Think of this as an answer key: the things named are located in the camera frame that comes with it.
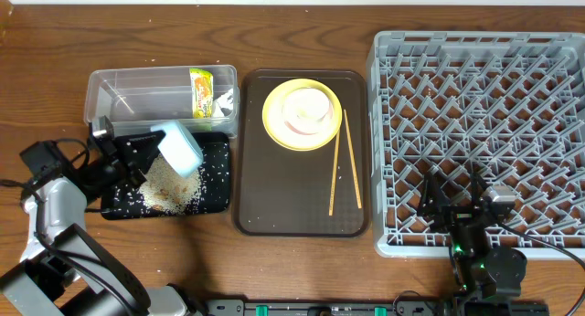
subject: brown tray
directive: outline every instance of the brown tray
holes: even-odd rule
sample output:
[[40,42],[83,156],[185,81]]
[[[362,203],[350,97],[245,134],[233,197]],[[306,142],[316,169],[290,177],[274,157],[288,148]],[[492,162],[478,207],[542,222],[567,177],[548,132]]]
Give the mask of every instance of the brown tray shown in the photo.
[[[310,152],[281,147],[266,133],[262,107],[269,93],[289,79],[315,79],[328,86],[347,110],[363,207],[357,208],[345,123],[339,134],[335,209],[329,196],[335,139]],[[243,84],[239,124],[239,180],[233,221],[244,234],[281,237],[356,237],[370,219],[369,136],[365,81],[348,70],[260,69]]]

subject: clear plastic container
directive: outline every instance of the clear plastic container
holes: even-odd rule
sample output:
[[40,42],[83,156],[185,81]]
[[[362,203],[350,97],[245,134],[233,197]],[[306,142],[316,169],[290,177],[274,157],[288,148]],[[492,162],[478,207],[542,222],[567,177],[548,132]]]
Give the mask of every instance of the clear plastic container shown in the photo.
[[[213,74],[213,98],[233,89],[233,111],[220,118],[193,119],[190,68]],[[238,135],[239,90],[231,65],[96,70],[90,75],[85,122],[107,116],[116,136],[139,134],[165,120],[180,120],[191,132]]]

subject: black tray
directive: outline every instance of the black tray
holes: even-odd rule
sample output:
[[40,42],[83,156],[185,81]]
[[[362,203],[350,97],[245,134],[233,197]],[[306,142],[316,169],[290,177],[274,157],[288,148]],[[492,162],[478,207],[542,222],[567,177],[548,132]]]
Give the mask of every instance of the black tray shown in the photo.
[[[206,186],[207,189],[201,191],[201,196],[197,203],[191,203],[186,207],[184,215],[225,211],[229,205],[229,193],[231,189],[228,136],[221,132],[201,132],[193,133],[193,137],[203,152],[204,164],[201,165],[201,168],[204,168],[205,172],[201,175],[201,180],[202,185]],[[218,174],[218,168],[228,169],[228,171]],[[118,194],[120,201],[114,200],[117,189],[120,189],[120,193]],[[101,197],[101,216],[108,220],[154,216],[182,216],[147,208],[142,203],[136,202],[139,199],[140,194],[126,185],[113,187],[113,189]]]
[[[269,93],[290,79],[315,79],[328,86],[347,110],[356,160],[362,209],[347,147],[346,127],[339,135],[335,210],[329,196],[335,138],[310,152],[281,147],[266,133],[262,108]],[[245,79],[239,123],[239,180],[233,220],[244,234],[281,237],[356,237],[367,230],[369,203],[369,136],[365,81],[346,70],[261,69]]]

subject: plastic storage box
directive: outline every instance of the plastic storage box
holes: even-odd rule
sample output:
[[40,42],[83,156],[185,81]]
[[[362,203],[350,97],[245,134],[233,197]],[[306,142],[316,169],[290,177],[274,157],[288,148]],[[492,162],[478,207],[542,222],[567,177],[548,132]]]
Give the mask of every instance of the plastic storage box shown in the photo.
[[[232,113],[222,118],[193,119],[190,68],[213,74],[214,99],[233,89]],[[165,120],[180,120],[191,132],[238,135],[239,90],[230,65],[96,70],[85,101],[85,122],[106,115],[116,136],[146,133]]]
[[[508,225],[585,257],[585,36],[380,32],[367,59],[375,248],[448,257],[448,235],[416,216],[427,172],[453,204],[469,175],[518,199]],[[498,226],[493,246],[565,258]]]

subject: cable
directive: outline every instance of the cable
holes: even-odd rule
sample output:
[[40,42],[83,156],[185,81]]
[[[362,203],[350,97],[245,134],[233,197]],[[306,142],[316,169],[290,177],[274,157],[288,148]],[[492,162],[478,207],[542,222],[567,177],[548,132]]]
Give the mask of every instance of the cable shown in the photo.
[[85,144],[85,142],[82,142],[81,140],[75,138],[60,138],[55,140],[55,144],[59,144],[60,142],[75,142],[81,145],[81,147],[83,147],[83,153],[80,153],[79,155],[75,156],[75,158],[71,160],[71,163],[74,163],[75,161],[79,160],[79,158],[83,154],[85,154],[85,158],[83,159],[83,164],[80,166],[80,169],[88,165],[88,163],[90,162],[90,149],[88,148],[88,145]]
[[[420,293],[418,293],[415,290],[404,290],[404,291],[402,291],[398,295],[398,297],[396,297],[396,299],[394,299],[394,302],[392,302],[392,309],[394,310],[394,313],[396,313],[398,316],[402,316],[402,314],[399,313],[399,310],[396,309],[396,302],[400,299],[400,297],[402,297],[404,294],[407,294],[407,293],[413,293],[413,294],[416,294],[416,295],[418,295],[419,297],[422,298],[422,296],[420,295]],[[435,315],[437,313],[436,310],[435,310],[435,308],[432,308],[431,305],[427,301],[423,301],[423,302],[427,306],[427,308],[429,308],[431,310],[431,313],[433,315]]]
[[[543,246],[545,246],[547,248],[552,248],[552,249],[556,250],[557,252],[560,252],[560,253],[564,254],[565,256],[572,258],[573,260],[577,261],[577,263],[583,268],[583,270],[585,270],[585,262],[583,262],[583,260],[581,260],[579,257],[575,256],[574,254],[568,252],[566,249],[559,248],[553,244],[550,244],[548,242],[543,241],[542,239],[539,239],[536,237],[531,237],[528,234],[521,233],[508,225],[502,224],[502,222],[500,222],[500,221],[496,220],[496,224],[499,225],[501,228],[509,231],[512,234],[518,235],[522,238],[533,240],[535,242],[538,242],[539,244],[542,244]],[[579,299],[577,300],[577,302],[575,302],[573,307],[569,310],[569,312],[567,312],[567,316],[573,315],[577,311],[577,309],[581,306],[581,304],[583,303],[584,300],[585,300],[585,288],[583,289],[583,292],[579,296]]]
[[[88,278],[94,280],[96,283],[100,284],[105,290],[107,290],[120,304],[124,307],[126,313],[128,315],[134,314],[144,314],[144,312],[139,312],[135,307],[133,307],[128,300],[124,298],[124,296],[116,290],[110,283],[106,282],[98,275],[93,273],[91,270],[85,268],[77,261],[73,260],[70,256],[76,256],[76,254],[66,251],[60,251],[54,247],[52,247],[46,240],[45,235],[42,234],[42,227],[41,223],[43,222],[42,216],[44,215],[44,208],[45,208],[45,201],[40,197],[40,195],[28,184],[22,184],[16,182],[14,180],[7,180],[7,179],[0,179],[0,185],[4,187],[20,187],[33,195],[35,197],[35,202],[37,203],[37,221],[36,221],[36,228],[35,228],[35,237],[38,239],[43,248],[45,248],[50,254],[52,254],[55,258],[58,258],[64,264],[70,266],[73,269],[76,269],[81,274],[87,276]],[[93,263],[98,263],[97,260],[93,260],[89,258],[89,260]]]

